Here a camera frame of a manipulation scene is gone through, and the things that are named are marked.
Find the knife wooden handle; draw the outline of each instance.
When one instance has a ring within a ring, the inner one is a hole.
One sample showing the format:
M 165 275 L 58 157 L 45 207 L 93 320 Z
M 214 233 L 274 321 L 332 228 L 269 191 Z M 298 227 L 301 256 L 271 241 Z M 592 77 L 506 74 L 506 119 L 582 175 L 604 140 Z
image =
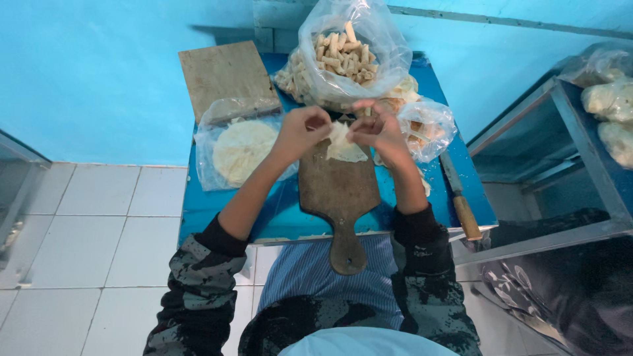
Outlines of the knife wooden handle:
M 455 206 L 457 217 L 460 220 L 461 228 L 466 234 L 466 239 L 469 241 L 481 239 L 479 225 L 477 225 L 475 216 L 470 210 L 470 205 L 468 205 L 466 198 L 462 195 L 455 196 L 453 198 L 453 205 Z

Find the blue table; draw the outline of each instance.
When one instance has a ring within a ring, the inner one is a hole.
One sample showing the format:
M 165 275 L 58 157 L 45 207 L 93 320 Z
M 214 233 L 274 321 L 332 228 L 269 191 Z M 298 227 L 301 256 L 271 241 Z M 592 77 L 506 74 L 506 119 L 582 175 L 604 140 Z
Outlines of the blue table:
M 274 73 L 284 66 L 287 55 L 265 53 L 261 54 L 261 59 L 268 73 Z M 420 95 L 447 105 L 444 93 L 426 58 L 413 60 L 410 73 L 418 81 Z M 278 93 L 285 111 L 299 106 L 283 92 L 278 91 Z M 468 200 L 480 228 L 489 229 L 496 226 L 497 220 L 460 135 L 457 135 L 448 146 L 448 151 L 464 186 L 463 195 Z M 193 144 L 189 156 L 189 177 L 191 179 L 185 190 L 179 244 L 188 234 L 204 230 L 215 214 L 236 192 L 236 190 L 203 192 L 195 166 L 196 145 Z M 460 223 L 455 214 L 452 196 L 447 193 L 449 184 L 442 174 L 438 158 L 430 163 L 420 163 L 418 166 L 431 185 L 429 201 L 433 204 L 437 221 L 446 225 L 452 235 L 459 236 Z M 391 230 L 391 217 L 396 204 L 393 181 L 386 168 L 376 167 L 375 170 L 382 201 L 376 208 L 358 219 L 354 226 L 358 235 L 378 234 Z M 332 229 L 326 221 L 299 209 L 297 175 L 294 175 L 285 181 L 275 183 L 270 190 L 260 216 L 253 226 L 250 242 L 281 245 L 288 242 L 331 237 Z

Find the white tile floor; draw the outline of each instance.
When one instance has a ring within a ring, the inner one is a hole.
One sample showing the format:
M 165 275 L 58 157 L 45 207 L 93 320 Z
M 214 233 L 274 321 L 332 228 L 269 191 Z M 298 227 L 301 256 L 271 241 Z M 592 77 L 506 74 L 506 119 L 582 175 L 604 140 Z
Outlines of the white tile floor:
M 140 355 L 167 290 L 186 179 L 185 168 L 54 164 L 0 272 L 0 356 Z M 237 355 L 279 251 L 247 249 L 225 355 Z M 470 294 L 473 283 L 465 304 L 485 356 L 552 353 Z

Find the clear plastic bag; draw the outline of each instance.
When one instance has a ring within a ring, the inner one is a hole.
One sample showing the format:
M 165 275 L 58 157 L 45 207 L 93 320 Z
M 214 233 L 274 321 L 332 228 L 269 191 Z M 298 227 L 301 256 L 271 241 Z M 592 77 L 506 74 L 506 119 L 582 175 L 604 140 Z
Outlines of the clear plastic bag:
M 422 98 L 404 104 L 396 115 L 413 159 L 429 163 L 448 147 L 457 134 L 448 106 Z
M 196 172 L 203 191 L 241 187 L 270 152 L 283 119 L 284 113 L 276 98 L 227 98 L 213 102 L 202 116 L 194 134 Z M 241 125 L 246 130 L 244 139 L 240 139 L 239 134 L 242 128 L 238 129 L 234 125 Z M 227 136 L 220 138 L 231 128 Z M 249 135 L 248 129 L 257 129 L 262 135 Z M 214 157 L 218 140 L 222 145 L 218 149 L 226 155 Z M 284 171 L 278 181 L 283 181 L 298 170 L 299 162 L 295 162 Z
M 598 136 L 616 162 L 633 170 L 633 127 L 603 122 L 598 125 Z
M 633 77 L 633 48 L 603 42 L 587 48 L 567 63 L 559 79 L 587 88 Z
M 582 106 L 599 120 L 633 124 L 633 79 L 624 77 L 610 84 L 582 91 Z
M 345 32 L 347 21 L 356 40 L 368 44 L 376 56 L 369 62 L 378 64 L 375 79 L 366 86 L 319 69 L 317 63 L 317 37 Z M 379 98 L 398 85 L 409 72 L 412 54 L 382 0 L 319 0 L 299 29 L 299 47 L 277 73 L 275 83 L 299 103 L 350 113 L 354 101 Z

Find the wooden board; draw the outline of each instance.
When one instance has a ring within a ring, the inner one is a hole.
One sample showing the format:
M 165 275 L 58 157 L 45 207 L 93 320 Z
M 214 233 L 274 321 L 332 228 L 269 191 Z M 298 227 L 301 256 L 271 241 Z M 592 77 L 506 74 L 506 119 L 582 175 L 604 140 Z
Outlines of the wooden board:
M 178 53 L 196 123 L 223 98 L 279 98 L 252 41 Z
M 360 273 L 367 265 L 354 223 L 380 203 L 380 194 L 368 146 L 361 149 L 369 159 L 351 163 L 326 160 L 329 144 L 329 139 L 322 141 L 299 160 L 299 204 L 332 226 L 330 265 L 348 276 Z

